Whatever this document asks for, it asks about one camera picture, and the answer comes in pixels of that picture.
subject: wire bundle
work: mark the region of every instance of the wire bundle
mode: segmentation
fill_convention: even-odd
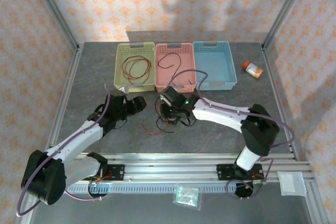
[[[162,115],[160,115],[159,111],[157,110],[157,103],[158,103],[158,100],[160,99],[160,97],[158,97],[155,101],[155,104],[154,104],[154,107],[155,107],[155,111],[156,113],[158,114],[158,117],[157,117],[157,120],[156,120],[156,127],[160,130],[159,132],[157,133],[153,133],[149,130],[146,129],[145,125],[142,125],[143,129],[151,134],[151,135],[160,135],[162,132],[164,133],[174,133],[172,131],[166,131],[167,127],[169,126],[169,124],[173,124],[173,125],[176,125],[178,122],[182,123],[184,126],[187,126],[187,127],[190,127],[190,126],[193,126],[195,123],[196,123],[196,119],[195,121],[192,123],[191,120],[189,118],[187,118],[187,123],[183,122],[180,118],[176,118],[176,120],[174,122],[172,121],[169,121],[167,118],[164,118]],[[159,120],[161,120],[161,122],[164,122],[166,123],[166,126],[164,129],[160,128],[159,127]]]
[[[131,74],[132,68],[134,64],[140,61],[145,61],[147,63],[147,67],[142,75],[133,76]],[[139,80],[140,78],[147,75],[146,79],[142,82],[142,84],[144,84],[149,78],[150,70],[152,68],[152,62],[149,59],[143,57],[142,55],[135,55],[135,56],[130,56],[126,58],[126,60],[124,60],[124,62],[122,63],[121,68],[122,68],[122,74],[124,75],[126,79],[128,79],[128,81],[131,84],[134,84],[132,80]]]
[[[171,65],[168,66],[168,67],[163,67],[162,65],[160,65],[160,62],[161,62],[163,59],[165,59],[167,56],[169,56],[169,55],[171,55],[171,56],[172,56],[172,55],[177,55],[178,58],[179,58],[179,60],[180,60],[180,63],[178,64],[177,69],[175,70],[175,72],[174,72],[173,75],[172,75],[172,79],[173,79],[173,77],[176,75],[177,71],[180,69],[181,64],[182,64],[181,56],[180,56],[177,52],[170,52],[169,54],[166,54],[165,56],[163,56],[163,57],[158,61],[157,66],[158,66],[159,68],[163,68],[163,69],[168,69],[168,68],[174,67],[175,64],[171,64]]]

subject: white robotic arm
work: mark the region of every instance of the white robotic arm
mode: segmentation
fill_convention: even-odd
[[[243,171],[251,170],[261,156],[268,155],[279,132],[275,122],[247,115],[252,112],[269,116],[261,105],[255,104],[252,108],[234,107],[205,98],[200,99],[196,95],[187,99],[172,87],[164,89],[160,97],[164,102],[160,105],[160,113],[168,122],[176,122],[179,118],[195,118],[225,125],[242,133],[246,146],[236,159],[236,165]]]
[[[146,107],[143,97],[130,101],[126,96],[115,91],[104,104],[99,105],[88,116],[85,123],[61,143],[46,152],[34,151],[28,160],[21,188],[23,189],[33,173],[27,192],[48,205],[55,203],[71,184],[91,176],[103,177],[108,172],[107,159],[96,153],[90,153],[80,161],[74,159],[92,143],[100,140],[112,129],[116,122],[126,120],[128,116],[139,113]],[[42,169],[37,168],[45,163]]]

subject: blue basket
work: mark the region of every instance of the blue basket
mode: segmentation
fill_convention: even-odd
[[[231,90],[237,83],[230,44],[227,41],[195,41],[196,69],[208,73],[201,90]],[[197,73],[197,88],[204,78]]]

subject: wall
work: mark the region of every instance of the wall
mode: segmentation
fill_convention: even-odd
[[[336,223],[336,0],[297,0],[267,52],[301,158]]]
[[[285,0],[56,0],[85,41],[262,42]]]
[[[44,0],[0,6],[0,215],[12,223],[28,157],[45,147],[73,52]]]

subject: metal frame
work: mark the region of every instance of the metal frame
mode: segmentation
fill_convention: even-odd
[[[272,85],[272,89],[273,89],[273,93],[274,93],[274,97],[275,97],[275,100],[276,100],[276,103],[277,103],[277,106],[278,106],[280,118],[281,118],[281,120],[283,122],[285,122],[286,124],[288,124],[287,121],[286,121],[286,117],[285,117],[285,113],[283,111],[282,104],[281,104],[280,99],[279,99],[279,97],[280,97],[279,96],[279,91],[277,89],[277,86],[275,85],[273,74],[272,74],[272,71],[271,71],[271,68],[270,68],[270,65],[269,65],[269,62],[268,62],[267,54],[266,54],[264,48],[261,47],[261,50],[263,52],[262,56],[263,56],[264,61],[266,63],[266,69],[267,69],[268,74],[269,74],[269,79],[270,79],[270,82],[271,82],[271,85]],[[284,129],[284,131],[285,131],[286,139],[289,140],[290,139],[290,133],[289,133],[289,131],[287,129]],[[296,143],[289,144],[289,149],[293,153],[294,158],[296,160],[299,160],[299,150],[298,150],[298,147],[297,147]]]
[[[64,35],[66,36],[70,46],[73,48],[73,50],[77,49],[77,43],[76,40],[70,31],[66,21],[63,18],[63,15],[61,14],[60,10],[58,9],[56,3],[54,0],[45,0],[46,4],[48,5],[51,13],[54,15],[56,22],[58,23],[59,27],[63,31]]]
[[[63,85],[61,98],[58,102],[56,115],[55,115],[54,121],[51,126],[51,131],[49,133],[45,149],[49,149],[50,147],[55,146],[57,143],[58,134],[61,129],[62,120],[64,117],[65,109],[67,107],[67,103],[68,103],[70,92],[71,92],[71,87],[73,84],[73,80],[75,79],[75,75],[76,75],[79,59],[83,51],[83,47],[84,47],[83,44],[79,45],[78,49],[76,49],[73,53],[72,61],[71,61],[71,64],[70,64],[70,67],[69,67],[69,70],[66,76],[66,81]]]
[[[273,23],[270,31],[268,32],[264,42],[261,44],[262,48],[265,49],[266,51],[272,44],[275,34],[278,32],[282,23],[285,21],[287,14],[289,13],[295,1],[296,0],[286,0],[285,3],[283,4],[275,22]]]
[[[54,15],[61,30],[65,34],[71,47],[75,50],[73,60],[69,68],[66,82],[64,84],[61,99],[58,103],[57,113],[53,121],[46,148],[54,146],[57,142],[61,123],[64,117],[66,105],[69,99],[73,80],[76,75],[79,59],[83,45],[78,46],[76,40],[66,24],[60,10],[54,0],[45,0],[50,11]],[[270,70],[266,51],[272,44],[275,34],[280,29],[286,19],[290,9],[296,0],[286,0],[280,10],[271,30],[269,31],[265,41],[262,43],[263,57],[266,62],[266,67],[269,72],[270,81],[274,90],[277,106],[280,112],[281,119],[286,121],[283,113],[282,105],[279,101],[278,90],[274,83],[272,72]],[[289,138],[289,133],[286,131],[286,137]],[[269,174],[269,183],[278,183],[277,171],[301,171],[303,173],[307,197],[306,203],[309,214],[313,223],[328,223],[327,215],[323,207],[320,195],[318,193],[317,184],[314,180],[313,172],[308,162],[296,161],[299,159],[298,148],[295,144],[289,145],[292,153],[289,154],[271,154],[270,157],[275,159],[274,164]],[[220,185],[223,182],[217,180],[216,165],[220,163],[233,163],[237,154],[103,154],[109,163],[125,164],[125,179],[122,182],[114,182],[118,186],[139,186],[148,185],[148,188],[163,184],[176,183],[192,183],[202,185]],[[268,168],[269,162],[263,162],[263,169]],[[78,182],[76,185],[82,185],[87,182]],[[35,199],[31,196],[25,198],[23,208],[33,204]],[[30,223],[33,212],[22,217],[16,218],[15,223]]]

